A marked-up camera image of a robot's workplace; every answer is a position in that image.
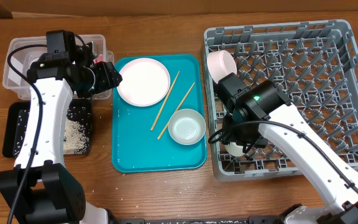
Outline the small white cup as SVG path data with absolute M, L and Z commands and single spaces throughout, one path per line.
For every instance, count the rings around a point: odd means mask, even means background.
M 238 146 L 235 142 L 230 142 L 229 144 L 225 144 L 224 147 L 226 151 L 234 157 L 241 157 L 245 154 L 243 152 L 243 146 Z

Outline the large white round plate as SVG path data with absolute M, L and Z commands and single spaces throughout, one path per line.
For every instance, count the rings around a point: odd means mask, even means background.
M 117 92 L 132 106 L 152 106 L 165 98 L 170 89 L 169 71 L 156 59 L 131 60 L 120 69 L 119 73 L 122 82 L 117 87 Z

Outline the wooden chopstick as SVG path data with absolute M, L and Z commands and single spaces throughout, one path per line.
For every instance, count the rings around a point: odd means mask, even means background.
M 185 100 L 187 99 L 188 95 L 192 91 L 194 85 L 195 85 L 195 82 L 193 82 L 193 84 L 190 86 L 190 88 L 188 89 L 188 91 L 186 92 L 184 97 L 181 99 L 181 102 L 178 104 L 178 106 L 176 107 L 176 109 L 175 109 L 175 111 L 173 113 L 176 113 L 180 109 L 180 107 L 182 106 L 182 104 L 185 102 Z M 169 120 L 167 121 L 166 125 L 163 127 L 163 129 L 161 130 L 160 134 L 158 135 L 158 137 L 157 137 L 158 140 L 163 136 L 164 132 L 168 128 Z
M 169 98 L 169 96 L 170 96 L 170 94 L 171 94 L 171 92 L 172 92 L 172 90 L 173 90 L 173 87 L 175 86 L 175 84 L 176 84 L 176 82 L 177 82 L 177 79 L 178 79 L 179 74 L 180 74 L 180 71 L 178 71 L 176 77 L 175 77 L 174 80 L 173 80 L 173 83 L 170 85 L 170 88 L 168 89 L 168 92 L 167 92 L 167 94 L 165 95 L 165 98 L 164 98 L 164 100 L 163 100 L 163 103 L 162 103 L 162 105 L 161 105 L 161 107 L 160 107 L 160 109 L 159 109 L 159 111 L 158 111 L 158 113 L 157 113 L 157 115 L 156 115 L 156 117 L 155 117 L 155 119 L 154 119 L 154 122 L 153 122 L 153 124 L 152 124 L 152 127 L 151 127 L 151 129 L 150 129 L 151 131 L 154 130 L 155 125 L 157 124 L 157 121 L 158 121 L 158 119 L 159 119 L 159 117 L 160 117 L 160 115 L 161 115 L 161 113 L 162 113 L 162 111 L 163 111 L 163 109 L 164 109 L 164 107 L 165 107 L 165 104 L 166 104 L 166 102 L 167 102 L 167 100 L 168 100 L 168 98 Z

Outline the grey-green bowl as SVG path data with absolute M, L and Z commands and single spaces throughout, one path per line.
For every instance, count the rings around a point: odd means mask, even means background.
M 206 132 L 204 117 L 193 109 L 182 109 L 174 112 L 168 122 L 171 138 L 185 146 L 201 141 Z

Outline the pink bowl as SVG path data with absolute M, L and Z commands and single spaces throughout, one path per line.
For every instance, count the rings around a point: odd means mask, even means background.
M 209 53 L 207 55 L 207 68 L 215 83 L 218 83 L 231 73 L 237 73 L 236 62 L 226 50 Z

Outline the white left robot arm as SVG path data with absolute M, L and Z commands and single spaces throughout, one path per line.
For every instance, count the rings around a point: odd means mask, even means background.
M 45 52 L 20 73 L 29 84 L 24 142 L 11 170 L 0 172 L 0 193 L 19 223 L 115 223 L 107 208 L 87 202 L 82 185 L 65 167 L 63 140 L 74 97 L 91 98 L 119 86 L 122 77 L 106 60 L 94 35 L 48 31 Z

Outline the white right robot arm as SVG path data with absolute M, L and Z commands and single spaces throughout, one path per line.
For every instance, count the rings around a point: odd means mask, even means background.
M 212 78 L 229 112 L 208 142 L 221 142 L 233 156 L 271 142 L 323 199 L 324 208 L 297 205 L 276 223 L 358 223 L 358 172 L 310 128 L 285 92 L 269 80 L 251 88 L 235 73 Z

